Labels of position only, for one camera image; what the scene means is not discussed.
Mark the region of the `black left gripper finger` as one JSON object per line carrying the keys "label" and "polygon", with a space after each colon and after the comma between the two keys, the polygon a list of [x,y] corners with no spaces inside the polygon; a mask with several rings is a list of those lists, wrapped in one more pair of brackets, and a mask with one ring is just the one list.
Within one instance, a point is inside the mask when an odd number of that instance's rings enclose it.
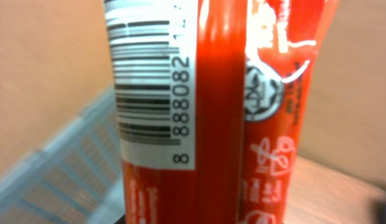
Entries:
{"label": "black left gripper finger", "polygon": [[114,224],[126,224],[125,217],[121,217]]}

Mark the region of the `grey plastic shopping basket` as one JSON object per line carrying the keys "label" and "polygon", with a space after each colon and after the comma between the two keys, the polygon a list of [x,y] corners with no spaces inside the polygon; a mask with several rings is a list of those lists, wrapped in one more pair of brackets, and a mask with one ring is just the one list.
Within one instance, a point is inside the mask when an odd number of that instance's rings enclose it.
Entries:
{"label": "grey plastic shopping basket", "polygon": [[121,175],[110,88],[0,181],[0,224],[116,223],[125,214]]}

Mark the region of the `red snack packet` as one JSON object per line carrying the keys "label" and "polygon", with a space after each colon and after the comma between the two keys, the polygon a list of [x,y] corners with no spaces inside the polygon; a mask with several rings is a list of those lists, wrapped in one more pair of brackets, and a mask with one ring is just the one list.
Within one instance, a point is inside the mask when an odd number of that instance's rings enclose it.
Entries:
{"label": "red snack packet", "polygon": [[336,1],[105,1],[124,222],[283,223]]}

